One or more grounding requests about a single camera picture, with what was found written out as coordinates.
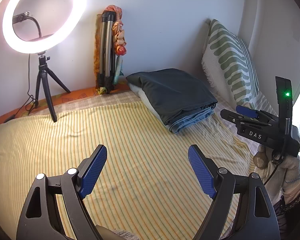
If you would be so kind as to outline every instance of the bright window light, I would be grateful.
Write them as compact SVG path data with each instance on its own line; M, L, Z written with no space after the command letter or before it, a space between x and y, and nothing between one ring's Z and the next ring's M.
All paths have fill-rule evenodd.
M77 25L85 10L87 0L73 0L73 8L64 25L53 35L39 41L23 41L14 33L12 17L20 0L10 0L3 15L3 36L9 46L22 53L38 53L45 51L63 41Z

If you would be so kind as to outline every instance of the green and white pillow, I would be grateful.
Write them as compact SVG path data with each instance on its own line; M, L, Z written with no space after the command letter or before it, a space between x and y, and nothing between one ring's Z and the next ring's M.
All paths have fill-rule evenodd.
M261 93L261 91L259 91L258 95L255 98L251 99L250 104L251 108L253 109L264 110L268 113L278 116L270 103L267 101L265 95Z
M237 105L254 108L251 100L259 93L259 83L244 41L214 19L205 47L202 66L211 86L233 108Z

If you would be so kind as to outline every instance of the black tripod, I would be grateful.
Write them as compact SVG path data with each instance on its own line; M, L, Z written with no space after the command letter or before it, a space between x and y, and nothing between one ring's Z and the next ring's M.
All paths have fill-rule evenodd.
M35 104L34 107L37 108L39 105L38 99L39 99L39 89L40 89L40 82L42 80L42 86L44 90L44 94L46 96L48 108L52 117L52 120L54 122L57 121L57 115L53 107L50 89L49 89L49 83L48 83L48 74L53 78L55 82L59 84L60 87L62 87L67 93L70 93L70 90L61 82L60 79L55 75L55 73L52 72L48 68L47 60L50 59L50 57L47 57L43 55L44 53L39 53L39 73L37 76L37 85L35 88Z

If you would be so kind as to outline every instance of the blue finger pad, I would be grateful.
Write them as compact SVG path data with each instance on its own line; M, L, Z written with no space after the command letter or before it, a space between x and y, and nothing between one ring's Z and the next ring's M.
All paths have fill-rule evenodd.
M235 110L237 111L238 114L242 114L250 118L258 118L258 114L253 109L244 106L237 106Z
M78 193L81 199L84 199L87 195L91 194L106 160L107 148L103 146L93 162L90 164L87 172L82 176L81 189Z
M214 198L217 192L214 188L213 177L193 146L189 147L188 159L203 192L210 198Z

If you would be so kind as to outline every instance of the white cloth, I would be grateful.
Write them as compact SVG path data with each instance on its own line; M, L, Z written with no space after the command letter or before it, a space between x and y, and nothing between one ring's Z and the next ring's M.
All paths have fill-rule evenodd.
M132 92L134 92L138 97L140 97L141 101L145 104L149 111L152 114L154 114L154 116L162 123L162 125L169 130L170 126L164 125L157 111L151 106L149 99L147 98L142 88L132 85L131 83L128 83L128 86L130 87Z
M266 156L271 160L272 149L265 147ZM256 173L260 175L263 182L269 178L275 165L271 161L264 169L256 167ZM294 200L300 192L300 156L297 158L287 155L284 161L278 166L276 172L265 185L271 203L277 203L283 195L285 203Z

